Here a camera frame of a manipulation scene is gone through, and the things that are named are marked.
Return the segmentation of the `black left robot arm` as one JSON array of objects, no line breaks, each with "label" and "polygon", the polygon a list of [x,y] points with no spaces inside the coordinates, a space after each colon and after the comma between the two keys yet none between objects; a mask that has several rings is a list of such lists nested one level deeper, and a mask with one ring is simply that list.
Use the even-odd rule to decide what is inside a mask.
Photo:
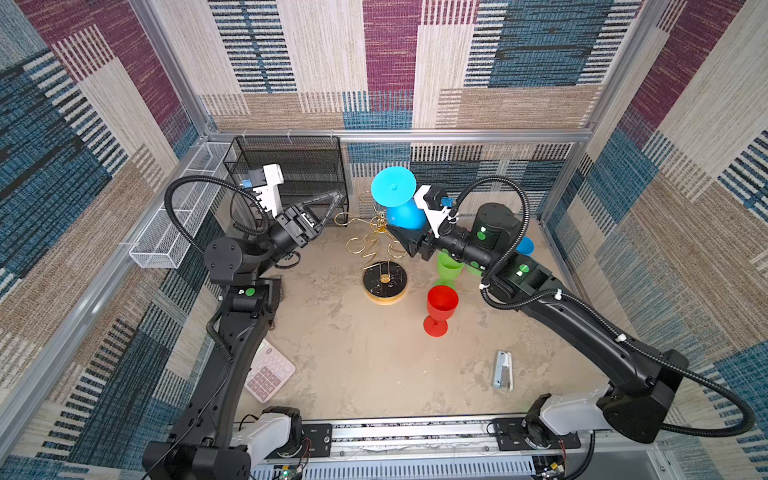
[{"label": "black left robot arm", "polygon": [[211,282],[224,289],[206,324],[214,350],[167,440],[146,447],[147,478],[248,479],[253,465],[271,454],[308,456],[309,441],[295,408],[269,407],[252,424],[234,423],[252,361],[280,303],[280,279],[265,274],[316,239],[341,201],[341,193],[331,190],[275,217],[259,207],[261,219],[247,238],[218,237],[203,248]]}]

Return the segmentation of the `red wine glass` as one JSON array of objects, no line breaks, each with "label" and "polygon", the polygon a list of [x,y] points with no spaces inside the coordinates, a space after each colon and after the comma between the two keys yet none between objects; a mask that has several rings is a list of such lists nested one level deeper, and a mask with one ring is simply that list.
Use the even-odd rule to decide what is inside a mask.
[{"label": "red wine glass", "polygon": [[434,286],[427,294],[428,316],[423,322],[425,332],[432,337],[441,337],[448,331],[448,320],[459,305],[457,292],[445,285]]}]

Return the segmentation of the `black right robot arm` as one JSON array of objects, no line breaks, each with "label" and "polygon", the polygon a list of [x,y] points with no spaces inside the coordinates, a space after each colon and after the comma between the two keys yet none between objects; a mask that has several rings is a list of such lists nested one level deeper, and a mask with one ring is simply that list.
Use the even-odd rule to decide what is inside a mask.
[{"label": "black right robot arm", "polygon": [[[458,226],[460,206],[469,194],[495,182],[517,193],[520,213],[514,215],[508,207],[494,203],[490,219],[477,216],[471,229]],[[689,362],[680,352],[661,352],[634,338],[518,251],[531,211],[529,198],[517,182],[500,175],[482,177],[451,199],[444,188],[418,185],[410,170],[392,167],[374,179],[372,196],[387,209],[414,204],[419,210],[423,220],[418,228],[388,228],[410,256],[428,260],[435,252],[446,251],[453,260],[481,271],[479,290],[487,305],[520,311],[539,321],[607,377],[606,386],[591,392],[541,395],[524,419],[533,447],[546,448],[556,436],[588,430],[610,429],[634,442],[651,444],[660,431],[723,438],[754,427],[754,410],[733,391],[688,370]],[[666,423],[684,379],[727,399],[741,412],[741,420],[714,429]]]}]

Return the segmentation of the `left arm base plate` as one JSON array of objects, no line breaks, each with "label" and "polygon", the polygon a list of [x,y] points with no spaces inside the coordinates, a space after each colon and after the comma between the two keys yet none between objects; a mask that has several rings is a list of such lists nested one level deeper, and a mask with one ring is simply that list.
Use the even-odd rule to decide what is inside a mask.
[{"label": "left arm base plate", "polygon": [[331,455],[333,426],[330,423],[305,424],[302,443],[297,447],[280,449],[267,456],[269,460],[298,460],[300,458],[328,458]]}]

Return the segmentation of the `green wine glass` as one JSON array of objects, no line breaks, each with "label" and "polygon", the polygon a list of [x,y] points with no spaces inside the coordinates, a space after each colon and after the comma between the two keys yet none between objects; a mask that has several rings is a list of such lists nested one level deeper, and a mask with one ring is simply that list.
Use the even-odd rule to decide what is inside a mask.
[{"label": "green wine glass", "polygon": [[456,289],[456,281],[464,270],[464,264],[454,260],[445,251],[439,251],[436,268],[438,279],[435,281],[435,286]]},{"label": "green wine glass", "polygon": [[474,276],[481,277],[483,275],[482,271],[479,268],[479,265],[476,262],[471,262],[466,266],[467,271]]}]

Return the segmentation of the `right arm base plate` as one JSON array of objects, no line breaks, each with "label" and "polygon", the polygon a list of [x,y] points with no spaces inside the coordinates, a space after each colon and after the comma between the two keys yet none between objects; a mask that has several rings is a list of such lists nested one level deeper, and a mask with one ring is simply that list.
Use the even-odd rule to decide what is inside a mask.
[{"label": "right arm base plate", "polygon": [[582,446],[577,434],[558,436],[542,422],[528,424],[523,416],[494,418],[487,429],[496,439],[500,451],[533,451],[579,449]]}]

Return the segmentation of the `green back wine glass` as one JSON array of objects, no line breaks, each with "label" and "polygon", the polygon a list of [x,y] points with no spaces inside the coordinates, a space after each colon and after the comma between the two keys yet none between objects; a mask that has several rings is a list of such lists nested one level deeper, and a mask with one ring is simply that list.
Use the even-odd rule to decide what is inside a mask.
[{"label": "green back wine glass", "polygon": [[445,251],[439,251],[436,268],[438,279],[435,281],[435,286],[456,289],[456,281],[464,270],[464,264],[454,260]]}]

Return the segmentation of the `blue wine glass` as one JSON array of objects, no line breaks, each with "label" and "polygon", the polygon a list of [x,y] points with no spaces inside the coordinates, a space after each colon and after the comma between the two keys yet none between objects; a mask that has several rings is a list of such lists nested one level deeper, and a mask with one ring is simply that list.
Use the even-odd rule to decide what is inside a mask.
[{"label": "blue wine glass", "polygon": [[535,250],[534,242],[527,236],[523,237],[516,247],[516,251],[522,255],[531,256]]},{"label": "blue wine glass", "polygon": [[373,199],[386,209],[387,223],[410,230],[419,230],[427,222],[413,199],[416,190],[414,174],[401,166],[380,171],[371,185]]}]

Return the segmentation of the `green front wine glass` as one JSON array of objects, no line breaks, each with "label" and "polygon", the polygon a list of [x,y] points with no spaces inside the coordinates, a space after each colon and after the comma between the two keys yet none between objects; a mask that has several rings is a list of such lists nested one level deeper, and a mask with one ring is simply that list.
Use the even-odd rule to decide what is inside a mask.
[{"label": "green front wine glass", "polygon": [[479,265],[476,262],[471,262],[466,266],[467,271],[474,276],[481,277],[483,275],[482,271],[479,268]]}]

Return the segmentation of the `blue front wine glass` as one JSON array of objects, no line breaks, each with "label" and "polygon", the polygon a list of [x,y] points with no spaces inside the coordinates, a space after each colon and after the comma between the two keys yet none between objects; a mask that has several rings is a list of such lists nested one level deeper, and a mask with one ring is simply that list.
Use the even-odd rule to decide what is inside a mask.
[{"label": "blue front wine glass", "polygon": [[527,236],[523,237],[516,247],[516,251],[522,255],[531,256],[535,250],[534,242]]}]

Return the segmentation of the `blue back wine glass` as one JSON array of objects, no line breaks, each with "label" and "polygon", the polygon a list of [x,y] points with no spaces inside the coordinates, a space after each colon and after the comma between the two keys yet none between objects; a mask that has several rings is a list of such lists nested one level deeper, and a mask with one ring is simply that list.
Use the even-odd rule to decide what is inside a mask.
[{"label": "blue back wine glass", "polygon": [[413,199],[416,190],[414,174],[401,166],[380,171],[371,185],[373,199],[386,209],[387,223],[410,230],[419,230],[427,222]]}]

